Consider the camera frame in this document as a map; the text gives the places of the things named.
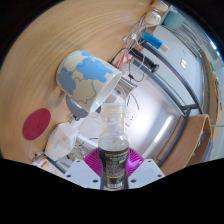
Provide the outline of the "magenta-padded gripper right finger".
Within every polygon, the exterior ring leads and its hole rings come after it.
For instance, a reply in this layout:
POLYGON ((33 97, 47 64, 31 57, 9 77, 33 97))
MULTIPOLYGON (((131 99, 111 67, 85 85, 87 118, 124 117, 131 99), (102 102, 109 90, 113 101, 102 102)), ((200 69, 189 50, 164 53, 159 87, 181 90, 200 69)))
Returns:
POLYGON ((127 185, 129 189, 146 186, 164 177, 153 159, 144 159, 131 149, 127 159, 127 185))

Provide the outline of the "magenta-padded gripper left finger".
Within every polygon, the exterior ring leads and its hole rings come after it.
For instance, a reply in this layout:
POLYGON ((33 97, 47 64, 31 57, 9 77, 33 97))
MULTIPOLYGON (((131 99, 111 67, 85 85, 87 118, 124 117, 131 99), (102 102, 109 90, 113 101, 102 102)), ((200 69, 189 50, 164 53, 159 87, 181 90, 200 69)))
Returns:
POLYGON ((63 178, 83 188, 99 190, 100 158, 98 150, 91 151, 83 160, 76 159, 63 178))

